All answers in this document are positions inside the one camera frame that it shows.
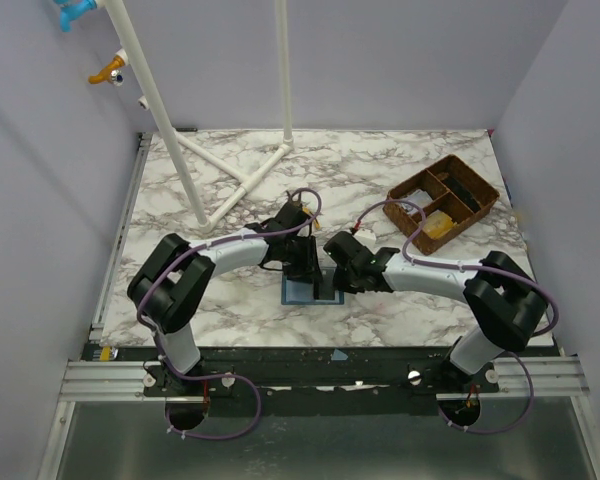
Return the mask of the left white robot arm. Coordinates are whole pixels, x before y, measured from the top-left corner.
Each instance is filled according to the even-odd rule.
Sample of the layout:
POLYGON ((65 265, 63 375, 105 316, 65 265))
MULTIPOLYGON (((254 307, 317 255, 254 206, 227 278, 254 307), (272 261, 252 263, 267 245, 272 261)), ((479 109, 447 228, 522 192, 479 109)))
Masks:
POLYGON ((170 362, 167 382, 181 395, 194 393, 202 380, 201 353, 190 322, 209 282, 243 267, 278 262, 299 276, 319 273, 315 238, 299 231, 311 215, 294 201, 261 223, 232 235, 190 243, 172 233, 163 237, 127 287, 138 321, 152 333, 170 362))

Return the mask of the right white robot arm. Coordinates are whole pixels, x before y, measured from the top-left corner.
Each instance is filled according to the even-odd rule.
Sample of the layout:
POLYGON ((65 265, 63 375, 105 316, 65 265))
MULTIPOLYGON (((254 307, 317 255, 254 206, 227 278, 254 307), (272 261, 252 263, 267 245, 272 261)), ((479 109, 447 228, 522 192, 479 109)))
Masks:
POLYGON ((336 264, 337 290, 419 292, 468 305, 477 326, 453 345, 439 370, 442 384, 454 392, 473 384, 477 372, 502 353, 524 351, 559 319, 551 295, 500 251, 475 263, 431 261, 395 248, 372 252, 348 231, 324 250, 336 264))

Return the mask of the blue card holder wallet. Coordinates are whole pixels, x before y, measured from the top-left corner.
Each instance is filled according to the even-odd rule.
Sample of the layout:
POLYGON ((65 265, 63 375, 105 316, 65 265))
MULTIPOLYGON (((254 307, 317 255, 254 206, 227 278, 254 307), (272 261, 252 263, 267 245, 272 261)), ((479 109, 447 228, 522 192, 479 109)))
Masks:
POLYGON ((282 276, 282 305, 343 305, 344 293, 334 287, 334 267, 325 267, 321 271, 322 279, 317 284, 309 284, 282 276))

